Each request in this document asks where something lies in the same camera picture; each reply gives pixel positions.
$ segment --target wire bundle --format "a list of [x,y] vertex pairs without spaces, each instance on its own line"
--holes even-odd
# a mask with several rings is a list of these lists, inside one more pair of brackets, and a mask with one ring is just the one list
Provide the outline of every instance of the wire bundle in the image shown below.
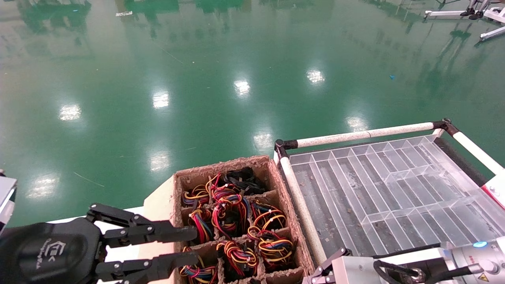
[[[187,252],[191,249],[185,247],[182,251]],[[218,282],[217,268],[215,265],[205,267],[203,260],[198,256],[197,265],[186,265],[179,271],[181,276],[187,276],[189,284],[205,283],[214,284]]]
[[252,216],[255,227],[261,230],[282,229],[286,225],[286,216],[278,208],[254,200],[251,202]]
[[253,169],[245,167],[241,170],[228,171],[223,177],[225,183],[233,184],[244,195],[256,195],[265,193],[265,184],[254,175]]
[[214,239],[214,232],[210,227],[210,224],[212,223],[212,211],[210,209],[198,207],[189,214],[189,218],[192,220],[189,224],[194,225],[198,231],[198,238],[196,238],[194,242],[198,240],[199,243],[197,244],[203,244]]
[[226,256],[228,263],[240,278],[256,274],[258,258],[251,248],[241,248],[235,241],[221,241],[217,244],[216,250]]
[[205,185],[200,184],[195,186],[190,192],[184,192],[182,203],[189,206],[199,206],[209,203],[209,192]]
[[258,249],[261,257],[265,260],[268,272],[289,269],[293,264],[293,242],[287,238],[281,238],[269,230],[260,230],[258,227],[250,227],[247,236],[258,241]]
[[205,188],[214,200],[220,200],[223,197],[237,194],[240,190],[233,184],[224,183],[220,180],[221,173],[219,172],[211,180],[207,182]]
[[219,199],[212,212],[212,226],[227,239],[246,233],[249,202],[242,195],[234,194]]

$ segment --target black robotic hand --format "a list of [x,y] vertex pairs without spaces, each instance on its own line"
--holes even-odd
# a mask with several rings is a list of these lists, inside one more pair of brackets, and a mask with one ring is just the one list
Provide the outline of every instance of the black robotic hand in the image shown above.
[[[93,223],[123,228],[101,234]],[[37,223],[6,229],[0,236],[0,284],[146,284],[170,277],[176,267],[198,261],[195,252],[151,259],[104,262],[111,248],[154,241],[190,241],[196,228],[174,228],[170,221],[149,221],[117,208],[93,204],[86,217],[68,223]]]

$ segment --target blue indicator light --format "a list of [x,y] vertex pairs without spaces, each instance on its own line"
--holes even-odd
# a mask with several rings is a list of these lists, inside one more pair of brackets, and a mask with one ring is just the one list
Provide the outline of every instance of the blue indicator light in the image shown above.
[[487,246],[487,242],[477,242],[477,243],[474,243],[474,248],[483,248]]

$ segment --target warning sticker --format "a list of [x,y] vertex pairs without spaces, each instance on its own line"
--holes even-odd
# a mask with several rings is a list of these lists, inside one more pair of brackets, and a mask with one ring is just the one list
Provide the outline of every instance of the warning sticker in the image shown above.
[[479,280],[489,282],[489,280],[487,279],[487,276],[484,273],[479,276]]

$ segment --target metal frame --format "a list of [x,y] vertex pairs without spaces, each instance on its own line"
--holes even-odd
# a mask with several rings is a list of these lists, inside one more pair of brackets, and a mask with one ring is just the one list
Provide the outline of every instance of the metal frame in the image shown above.
[[[484,12],[484,17],[489,18],[489,20],[494,20],[500,23],[505,23],[505,8],[504,7],[491,7]],[[492,38],[505,33],[505,27],[492,30],[487,33],[482,33],[480,35],[480,41],[485,41],[488,38]]]
[[438,17],[438,16],[459,16],[464,11],[431,11],[426,10],[424,12],[424,18],[428,18],[429,16]]
[[294,203],[296,204],[296,207],[298,209],[298,216],[302,222],[303,227],[306,230],[307,238],[314,253],[316,264],[323,263],[327,259],[327,257],[326,254],[324,253],[321,242],[319,241],[318,233],[315,230],[315,226],[312,221],[310,211],[308,210],[303,195],[301,193],[300,186],[298,184],[298,181],[296,180],[296,176],[293,172],[293,168],[289,161],[289,156],[286,150],[372,138],[372,137],[389,136],[394,134],[426,131],[426,130],[434,130],[433,134],[437,135],[438,137],[440,137],[443,134],[443,132],[446,131],[463,147],[465,147],[465,149],[467,149],[473,156],[475,156],[482,164],[484,164],[484,166],[486,166],[489,170],[491,170],[491,172],[493,172],[495,175],[504,172],[503,167],[500,164],[498,164],[494,159],[492,159],[488,154],[486,154],[482,149],[480,149],[475,143],[473,143],[468,137],[466,137],[456,127],[454,127],[451,120],[447,118],[444,118],[443,120],[436,122],[425,122],[425,123],[328,135],[314,138],[275,141],[274,161],[276,165],[280,164],[282,167],[282,171],[284,172],[284,175],[286,177],[286,181],[289,185]]

